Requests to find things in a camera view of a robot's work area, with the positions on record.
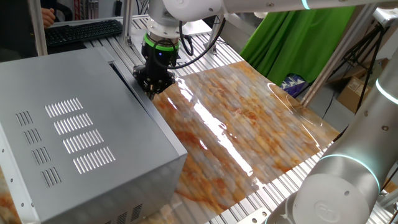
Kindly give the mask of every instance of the green curtain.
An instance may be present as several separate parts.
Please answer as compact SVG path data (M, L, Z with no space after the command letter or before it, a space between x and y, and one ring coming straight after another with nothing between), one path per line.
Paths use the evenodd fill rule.
M241 56L276 85L290 73L312 82L338 45L354 9L269 13Z

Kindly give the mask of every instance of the metal enclosure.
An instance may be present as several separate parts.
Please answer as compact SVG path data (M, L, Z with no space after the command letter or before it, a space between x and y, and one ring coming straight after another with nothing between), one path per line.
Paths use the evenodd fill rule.
M24 223L135 223L171 199L187 152L103 55L0 64L0 165Z

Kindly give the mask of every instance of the glossy plastic sheet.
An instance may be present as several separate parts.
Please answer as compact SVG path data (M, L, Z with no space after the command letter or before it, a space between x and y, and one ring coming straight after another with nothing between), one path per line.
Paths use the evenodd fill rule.
M172 201L143 223L205 223L338 134L246 62L179 78L153 103L188 157ZM0 186L0 215L19 223Z

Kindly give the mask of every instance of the vent grille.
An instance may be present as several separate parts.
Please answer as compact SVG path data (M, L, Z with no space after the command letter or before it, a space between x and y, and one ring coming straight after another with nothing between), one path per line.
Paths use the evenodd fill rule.
M45 164L46 162L51 161L51 158L45 147L33 150L32 154L36 159L37 165Z
M108 147L73 159L73 162L75 163L75 166L80 174L97 169L98 167L101 167L112 161L115 161L115 158Z
M55 167L45 170L42 172L42 175L44 177L44 181L47 184L48 187L52 187L54 185L57 185L61 182L61 178L58 175L57 170Z
M33 123L32 118L30 117L30 114L29 114L28 111L25 111L25 112L22 112L22 113L18 113L18 114L15 114L15 115L17 116L19 125L21 127Z
M123 213L122 215L118 216L118 224L125 224L127 219L127 212Z
M130 222L139 218L139 215L141 214L141 208L142 208L142 204L138 205L137 207L135 207L132 210Z
M45 106L45 110L49 114L50 118L81 109L83 109L83 107L77 98Z
M25 135L26 141L29 145L42 141L42 138L40 137L39 132L35 128L28 130L28 131L24 131L24 135Z
M87 113L54 122L54 127L59 135L76 131L77 129L81 129L90 125L93 125L93 122Z
M82 149L86 149L90 146L94 146L104 142L98 130L92 130L83 134L79 134L72 138L63 140L63 145L68 150L69 154L72 152L77 152Z

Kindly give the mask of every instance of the robotic arm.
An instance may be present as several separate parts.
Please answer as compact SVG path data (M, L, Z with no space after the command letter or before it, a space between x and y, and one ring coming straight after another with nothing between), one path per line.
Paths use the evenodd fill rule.
M354 6L378 0L151 0L142 54L134 76L152 99L174 83L179 21L233 12L276 12ZM398 53L343 137L334 142L266 224L366 223L398 159Z

